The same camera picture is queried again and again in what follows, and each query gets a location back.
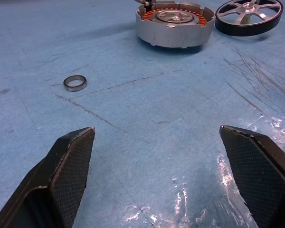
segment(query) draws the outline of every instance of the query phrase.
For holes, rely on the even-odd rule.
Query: brushless motor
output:
[[[135,0],[137,35],[153,46],[190,48],[209,40],[215,14],[190,2]]]

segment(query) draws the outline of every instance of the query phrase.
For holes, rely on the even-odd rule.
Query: blue mat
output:
[[[225,0],[196,0],[216,10]],[[219,126],[285,151],[285,9],[272,31],[152,47],[133,0],[0,1],[0,209],[55,140],[94,126],[75,228],[255,227]],[[71,93],[63,80],[84,75]]]

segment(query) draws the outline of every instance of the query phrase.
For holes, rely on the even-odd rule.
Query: blue work surface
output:
[[[58,137],[94,126],[75,228],[255,227],[219,127],[285,151],[282,2],[268,33],[214,28],[202,47],[172,50],[137,38],[133,0],[0,0],[0,210]],[[74,74],[88,86],[71,93]]]

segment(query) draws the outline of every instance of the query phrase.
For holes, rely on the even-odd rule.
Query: copper winding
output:
[[[206,24],[207,24],[207,20],[206,20],[206,18],[204,18],[202,15],[200,15],[200,14],[198,14],[198,13],[196,13],[196,12],[193,12],[193,11],[191,11],[191,10],[187,10],[187,9],[185,9],[185,10],[183,10],[183,9],[178,9],[178,8],[162,8],[162,9],[154,9],[154,10],[151,10],[151,11],[149,11],[149,12],[147,12],[147,13],[145,13],[144,15],[143,15],[143,17],[142,17],[142,19],[143,20],[151,20],[150,19],[150,16],[152,15],[152,14],[154,14],[154,13],[156,13],[156,12],[158,12],[158,11],[161,11],[161,10],[182,10],[182,11],[185,11],[185,12],[189,12],[189,13],[192,13],[192,14],[194,14],[194,15],[196,15],[198,18],[199,18],[199,24],[201,25],[201,26],[205,26]]]

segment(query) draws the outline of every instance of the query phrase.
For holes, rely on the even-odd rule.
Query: black rubber tire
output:
[[[218,10],[215,12],[215,27],[217,28],[218,31],[225,33],[230,36],[236,36],[236,37],[248,37],[248,36],[254,36],[254,35],[259,35],[264,32],[267,32],[269,30],[272,30],[275,26],[278,25],[282,12],[283,12],[283,5],[280,1],[276,0],[281,4],[281,11],[275,15],[272,19],[260,23],[257,25],[231,25],[228,23],[223,22],[222,20],[219,19],[218,12],[221,10],[221,6],[218,8]]]

